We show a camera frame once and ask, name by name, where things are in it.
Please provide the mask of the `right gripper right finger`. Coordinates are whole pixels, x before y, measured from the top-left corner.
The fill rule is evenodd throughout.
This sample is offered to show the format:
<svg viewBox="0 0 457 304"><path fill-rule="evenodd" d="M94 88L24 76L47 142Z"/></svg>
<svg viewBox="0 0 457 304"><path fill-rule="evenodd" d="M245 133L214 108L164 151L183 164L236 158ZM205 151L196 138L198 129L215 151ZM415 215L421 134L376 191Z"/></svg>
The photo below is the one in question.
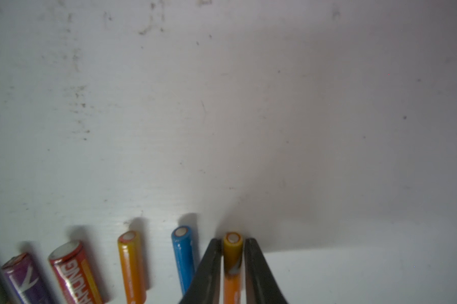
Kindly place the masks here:
<svg viewBox="0 0 457 304"><path fill-rule="evenodd" d="M255 238L244 242L246 303L287 304Z"/></svg>

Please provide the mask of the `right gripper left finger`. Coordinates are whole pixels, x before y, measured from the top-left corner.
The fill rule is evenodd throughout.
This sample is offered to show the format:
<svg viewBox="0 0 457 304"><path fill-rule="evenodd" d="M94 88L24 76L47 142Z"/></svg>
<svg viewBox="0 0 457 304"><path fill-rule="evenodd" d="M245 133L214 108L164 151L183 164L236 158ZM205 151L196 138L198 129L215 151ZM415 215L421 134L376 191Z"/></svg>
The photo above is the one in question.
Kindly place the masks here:
<svg viewBox="0 0 457 304"><path fill-rule="evenodd" d="M217 304L220 300L222 240L211 239L194 279L179 304Z"/></svg>

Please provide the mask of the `orange slim battery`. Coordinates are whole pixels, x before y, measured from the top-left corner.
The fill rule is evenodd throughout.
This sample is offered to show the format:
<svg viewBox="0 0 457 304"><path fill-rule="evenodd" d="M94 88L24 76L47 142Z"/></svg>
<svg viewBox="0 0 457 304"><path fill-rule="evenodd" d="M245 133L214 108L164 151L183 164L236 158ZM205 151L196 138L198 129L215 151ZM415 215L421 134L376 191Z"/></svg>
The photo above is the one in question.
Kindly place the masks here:
<svg viewBox="0 0 457 304"><path fill-rule="evenodd" d="M223 302L241 302L241 266L243 237L229 232L223 238Z"/></svg>

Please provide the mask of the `light blue slim battery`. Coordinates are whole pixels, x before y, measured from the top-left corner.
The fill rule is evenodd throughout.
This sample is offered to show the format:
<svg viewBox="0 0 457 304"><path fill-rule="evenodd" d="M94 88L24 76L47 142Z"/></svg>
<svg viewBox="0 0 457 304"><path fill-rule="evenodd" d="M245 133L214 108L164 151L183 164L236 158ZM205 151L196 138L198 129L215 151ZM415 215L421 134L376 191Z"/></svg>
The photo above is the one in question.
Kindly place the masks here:
<svg viewBox="0 0 457 304"><path fill-rule="evenodd" d="M179 226L171 233L175 263L183 295L188 291L196 270L193 254L192 229L187 225Z"/></svg>

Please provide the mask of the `orange yellow battery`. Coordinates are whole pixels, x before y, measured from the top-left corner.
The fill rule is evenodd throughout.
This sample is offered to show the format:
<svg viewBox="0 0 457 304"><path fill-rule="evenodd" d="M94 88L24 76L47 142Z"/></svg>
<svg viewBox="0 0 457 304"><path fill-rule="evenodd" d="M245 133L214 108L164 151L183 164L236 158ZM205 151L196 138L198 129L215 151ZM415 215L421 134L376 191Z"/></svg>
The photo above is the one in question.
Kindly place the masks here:
<svg viewBox="0 0 457 304"><path fill-rule="evenodd" d="M117 245L127 303L145 303L146 279L139 233L127 231L118 238Z"/></svg>

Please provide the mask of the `red battery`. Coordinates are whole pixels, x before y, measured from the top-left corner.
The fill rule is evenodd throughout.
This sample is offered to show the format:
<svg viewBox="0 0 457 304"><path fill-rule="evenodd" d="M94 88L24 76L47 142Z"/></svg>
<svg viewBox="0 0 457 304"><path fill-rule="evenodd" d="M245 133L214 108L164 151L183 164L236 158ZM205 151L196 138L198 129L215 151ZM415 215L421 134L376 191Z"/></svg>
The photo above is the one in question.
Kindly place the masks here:
<svg viewBox="0 0 457 304"><path fill-rule="evenodd" d="M61 245L48 256L48 261L67 303L104 303L82 241Z"/></svg>

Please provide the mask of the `purple battery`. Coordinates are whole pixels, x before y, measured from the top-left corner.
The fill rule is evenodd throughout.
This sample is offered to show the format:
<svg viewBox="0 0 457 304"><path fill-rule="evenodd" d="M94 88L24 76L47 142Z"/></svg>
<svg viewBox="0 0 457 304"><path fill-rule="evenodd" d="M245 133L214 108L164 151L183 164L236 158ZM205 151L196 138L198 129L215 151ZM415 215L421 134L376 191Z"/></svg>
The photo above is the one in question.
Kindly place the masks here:
<svg viewBox="0 0 457 304"><path fill-rule="evenodd" d="M0 269L19 303L55 303L30 253L12 257Z"/></svg>

